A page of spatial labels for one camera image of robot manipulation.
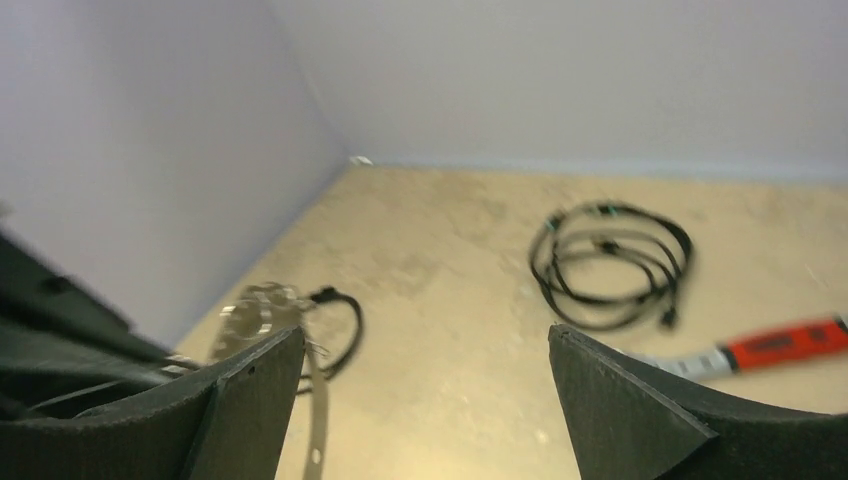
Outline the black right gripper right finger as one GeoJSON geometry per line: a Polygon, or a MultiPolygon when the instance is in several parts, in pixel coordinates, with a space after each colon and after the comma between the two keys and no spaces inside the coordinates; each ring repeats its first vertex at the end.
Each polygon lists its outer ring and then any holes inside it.
{"type": "Polygon", "coordinates": [[[549,360],[584,479],[844,479],[847,416],[696,384],[567,326],[549,360]]]}

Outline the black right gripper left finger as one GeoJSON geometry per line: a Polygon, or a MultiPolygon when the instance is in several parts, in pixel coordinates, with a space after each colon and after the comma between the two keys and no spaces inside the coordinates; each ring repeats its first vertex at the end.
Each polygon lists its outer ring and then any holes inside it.
{"type": "Polygon", "coordinates": [[[71,419],[1,424],[4,479],[272,479],[305,354],[298,327],[71,419]]]}

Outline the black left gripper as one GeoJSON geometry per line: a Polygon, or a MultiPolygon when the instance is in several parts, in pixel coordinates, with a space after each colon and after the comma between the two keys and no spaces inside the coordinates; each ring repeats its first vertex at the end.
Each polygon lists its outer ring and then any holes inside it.
{"type": "Polygon", "coordinates": [[[74,418],[198,368],[1,237],[2,420],[74,418]]]}

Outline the red handled adjustable wrench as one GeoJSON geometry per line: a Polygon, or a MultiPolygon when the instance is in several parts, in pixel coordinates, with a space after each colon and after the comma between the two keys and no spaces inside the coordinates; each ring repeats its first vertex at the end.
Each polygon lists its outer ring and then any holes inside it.
{"type": "Polygon", "coordinates": [[[680,378],[701,382],[846,350],[847,317],[831,315],[719,344],[700,353],[668,358],[636,353],[629,356],[680,378]]]}

